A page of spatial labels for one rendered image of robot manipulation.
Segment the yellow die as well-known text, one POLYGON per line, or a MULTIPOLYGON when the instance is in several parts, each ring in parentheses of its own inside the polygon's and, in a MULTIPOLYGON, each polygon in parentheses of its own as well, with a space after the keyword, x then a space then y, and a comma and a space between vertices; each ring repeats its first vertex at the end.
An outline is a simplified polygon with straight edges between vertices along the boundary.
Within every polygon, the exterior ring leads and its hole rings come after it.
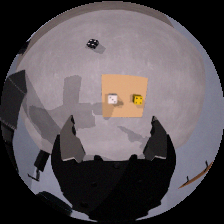
POLYGON ((139 94, 133 94, 133 99, 132 99, 132 102, 134 104, 139 104, 141 105, 142 104, 142 100, 143 100, 143 97, 139 94))

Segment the tan square mat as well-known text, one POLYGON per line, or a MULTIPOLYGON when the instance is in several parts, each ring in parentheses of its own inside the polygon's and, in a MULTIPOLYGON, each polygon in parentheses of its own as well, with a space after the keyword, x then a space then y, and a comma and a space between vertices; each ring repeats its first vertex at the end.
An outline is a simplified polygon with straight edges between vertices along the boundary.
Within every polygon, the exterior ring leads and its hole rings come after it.
POLYGON ((102 74, 102 115, 103 117, 142 117, 148 78, 102 74), (108 104, 108 94, 117 94, 117 104, 108 104), (133 94, 143 97, 141 105, 134 105, 133 94))

